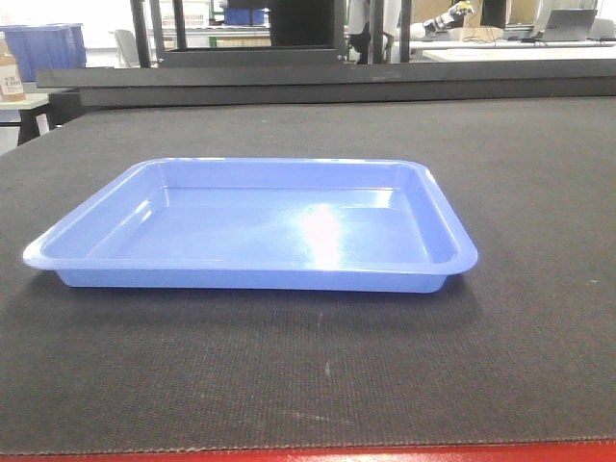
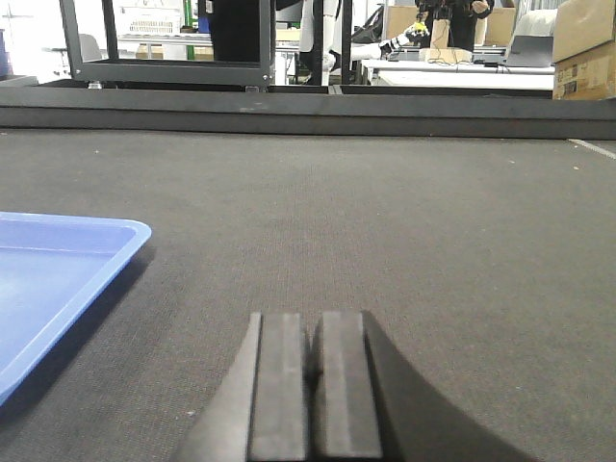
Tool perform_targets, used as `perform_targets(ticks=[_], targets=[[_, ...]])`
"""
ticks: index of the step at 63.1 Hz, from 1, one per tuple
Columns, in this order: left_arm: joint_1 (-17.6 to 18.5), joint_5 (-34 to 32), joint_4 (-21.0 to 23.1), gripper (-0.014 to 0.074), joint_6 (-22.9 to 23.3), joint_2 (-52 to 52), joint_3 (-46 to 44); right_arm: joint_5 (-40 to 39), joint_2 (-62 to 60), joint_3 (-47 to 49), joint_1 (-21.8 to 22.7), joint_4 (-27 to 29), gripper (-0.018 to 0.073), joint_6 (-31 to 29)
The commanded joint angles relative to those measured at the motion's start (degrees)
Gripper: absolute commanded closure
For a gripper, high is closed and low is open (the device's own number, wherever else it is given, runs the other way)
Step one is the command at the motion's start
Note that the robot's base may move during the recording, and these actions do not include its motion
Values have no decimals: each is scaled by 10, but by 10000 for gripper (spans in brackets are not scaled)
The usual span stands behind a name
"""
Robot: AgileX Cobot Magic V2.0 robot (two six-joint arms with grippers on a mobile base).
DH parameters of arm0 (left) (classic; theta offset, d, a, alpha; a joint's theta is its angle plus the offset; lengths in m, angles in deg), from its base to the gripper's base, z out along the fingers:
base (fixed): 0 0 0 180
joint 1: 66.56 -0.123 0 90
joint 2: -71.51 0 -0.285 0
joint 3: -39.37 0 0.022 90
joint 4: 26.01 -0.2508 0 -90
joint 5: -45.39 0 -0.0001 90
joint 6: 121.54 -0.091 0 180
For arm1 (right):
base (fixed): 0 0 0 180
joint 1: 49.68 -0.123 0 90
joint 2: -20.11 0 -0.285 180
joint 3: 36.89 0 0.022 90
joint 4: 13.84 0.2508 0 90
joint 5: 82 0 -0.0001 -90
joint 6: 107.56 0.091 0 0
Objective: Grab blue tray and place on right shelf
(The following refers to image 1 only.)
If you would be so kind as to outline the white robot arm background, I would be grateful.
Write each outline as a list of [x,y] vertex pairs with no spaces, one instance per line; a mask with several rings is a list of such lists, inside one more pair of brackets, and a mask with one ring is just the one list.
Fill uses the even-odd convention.
[[436,17],[411,24],[410,38],[412,40],[435,38],[445,31],[460,27],[464,19],[474,13],[475,8],[470,1],[458,1]]

